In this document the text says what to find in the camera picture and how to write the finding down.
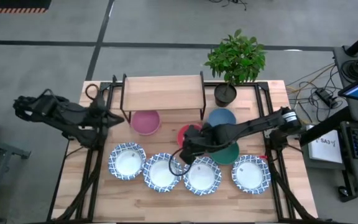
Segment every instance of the potted plant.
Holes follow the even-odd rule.
[[[264,46],[258,44],[255,37],[247,38],[240,35],[241,29],[234,36],[223,39],[219,47],[208,54],[205,65],[212,69],[212,76],[224,74],[226,84],[219,84],[214,91],[215,102],[225,107],[237,96],[234,85],[254,82],[260,70],[265,67]]]

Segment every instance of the wooden shelf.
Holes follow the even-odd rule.
[[[201,75],[127,77],[124,80],[124,111],[202,109]]]

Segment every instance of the blue patterned plate rim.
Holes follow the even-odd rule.
[[[239,168],[239,166],[241,166],[245,162],[251,162],[251,163],[257,165],[259,167],[259,169],[262,171],[262,181],[259,184],[259,186],[254,189],[248,189],[248,188],[244,187],[243,185],[240,184],[240,182],[237,178],[236,170]],[[268,189],[269,183],[272,179],[271,175],[270,175],[269,167],[265,163],[265,161],[263,161],[258,156],[253,156],[253,155],[245,155],[245,156],[239,157],[234,162],[233,169],[231,171],[231,177],[232,177],[234,183],[237,185],[237,187],[240,190],[242,190],[243,192],[247,192],[249,194],[263,193],[266,189]]]
[[[141,165],[140,165],[139,170],[136,171],[132,175],[121,174],[116,167],[116,159],[117,159],[118,155],[120,155],[120,153],[122,153],[126,150],[131,150],[131,151],[137,152],[141,159]],[[142,172],[145,161],[146,161],[146,153],[144,152],[142,146],[140,146],[134,142],[122,143],[122,144],[117,145],[109,156],[109,163],[108,163],[109,171],[112,175],[116,176],[118,179],[133,180],[133,179],[135,179],[135,177],[137,175],[139,175]]]
[[[211,185],[211,187],[209,187],[208,189],[204,189],[204,190],[199,190],[196,189],[195,186],[193,186],[191,184],[191,170],[195,167],[195,165],[198,164],[204,164],[207,165],[209,168],[211,168],[211,170],[214,172],[214,180],[213,183]],[[222,181],[222,172],[218,166],[218,164],[213,161],[211,158],[209,157],[197,157],[197,159],[192,163],[191,168],[189,170],[189,172],[187,172],[184,176],[184,180],[185,180],[185,187],[190,190],[191,192],[193,192],[196,195],[206,195],[206,194],[212,194],[215,193],[215,191],[218,189],[219,185],[221,184]]]
[[[156,162],[158,162],[158,161],[167,161],[168,162],[171,157],[172,157],[171,154],[162,152],[162,153],[158,153],[158,154],[152,156],[149,160],[147,160],[147,162],[145,163],[144,168],[143,168],[143,177],[144,177],[144,182],[146,183],[146,185],[148,187],[150,187],[151,189],[153,189],[157,192],[162,193],[162,192],[171,191],[176,186],[176,184],[179,183],[179,181],[181,180],[181,176],[172,175],[173,181],[165,187],[160,187],[152,182],[152,179],[150,176],[151,168]],[[181,165],[175,158],[172,159],[171,164],[173,165],[173,166],[171,166],[171,168],[173,170],[175,170],[176,173],[181,173]]]

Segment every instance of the pink bowl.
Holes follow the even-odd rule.
[[[141,135],[154,134],[161,125],[157,111],[136,111],[131,119],[132,128]]]

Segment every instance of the green bowl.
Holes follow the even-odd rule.
[[[211,158],[218,164],[221,165],[230,165],[239,157],[240,148],[237,143],[222,149],[218,152],[211,153]]]

